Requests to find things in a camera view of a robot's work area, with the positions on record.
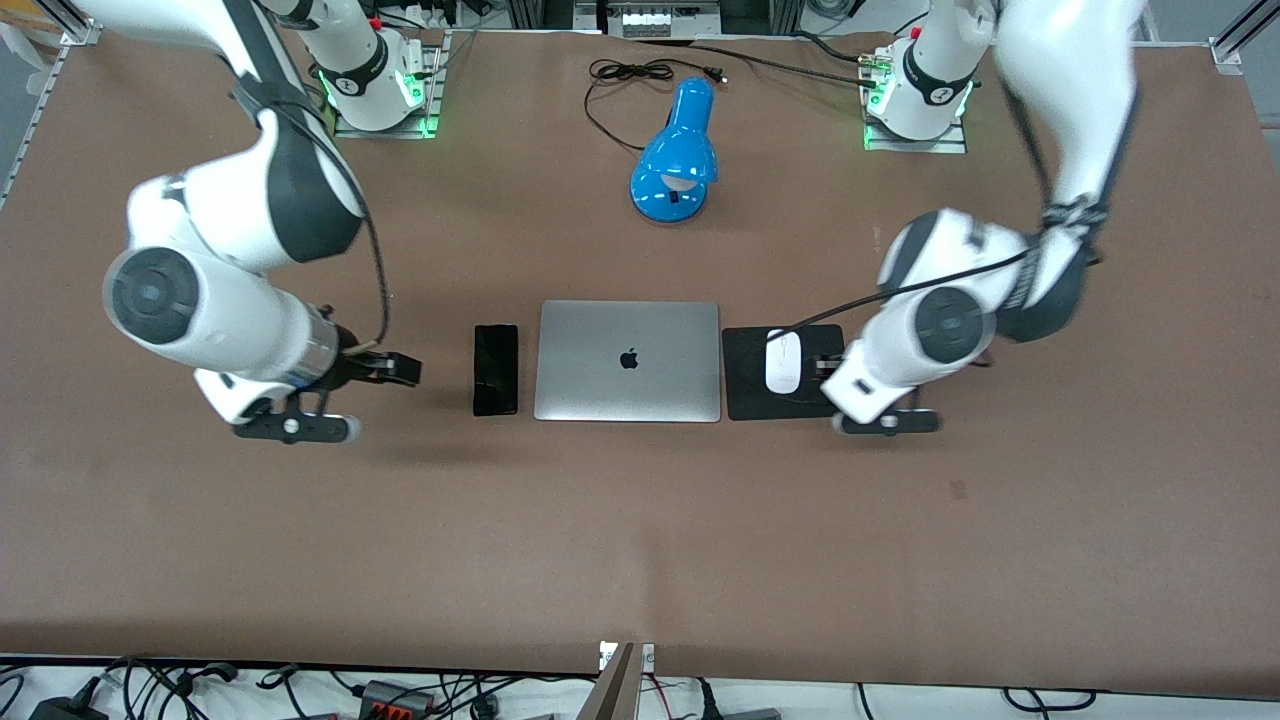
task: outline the phone screen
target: phone screen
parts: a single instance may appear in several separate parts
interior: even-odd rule
[[[520,397],[520,336],[516,325],[476,325],[471,414],[515,415]]]

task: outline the red wire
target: red wire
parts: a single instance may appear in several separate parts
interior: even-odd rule
[[[667,705],[667,693],[662,692],[662,684],[658,682],[658,676],[649,673],[649,682],[653,683],[653,689],[658,691],[658,700],[662,701],[662,708],[667,711],[667,720],[675,720],[671,714],[671,706]]]

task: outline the mouse pad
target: mouse pad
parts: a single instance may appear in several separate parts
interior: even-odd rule
[[[724,354],[724,392],[730,420],[783,420],[829,418],[836,406],[822,395],[820,382],[805,379],[813,373],[817,355],[842,355],[845,333],[840,325],[809,325],[796,332],[805,363],[800,387],[791,395],[776,395],[764,387],[764,340],[767,328],[724,328],[721,347]]]

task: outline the laptop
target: laptop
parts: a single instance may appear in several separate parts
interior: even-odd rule
[[[719,420],[714,302],[548,300],[538,336],[539,420]]]

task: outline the table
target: table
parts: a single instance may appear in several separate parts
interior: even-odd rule
[[[733,47],[849,69],[795,41]],[[694,222],[655,227],[581,95],[595,58],[672,54],[731,77],[722,179]],[[1242,78],[1202,47],[1138,60],[1079,318],[929,386],[942,433],[868,441],[824,420],[535,421],[540,302],[712,300],[726,327],[785,324],[870,291],[920,213],[1032,229],[995,86],[969,102],[968,155],[867,152],[846,86],[485,33],[438,140],[340,143],[389,258],[388,345],[425,382],[337,395],[365,421],[355,446],[284,447],[233,438],[188,369],[101,309],[129,190],[256,137],[229,77],[111,35],[73,51],[0,215],[0,651],[590,671],[598,641],[643,639],[668,675],[1280,692],[1280,182]],[[643,141],[667,91],[594,109]],[[376,323],[364,243],[273,279]],[[470,415],[484,323],[521,327],[516,418]]]

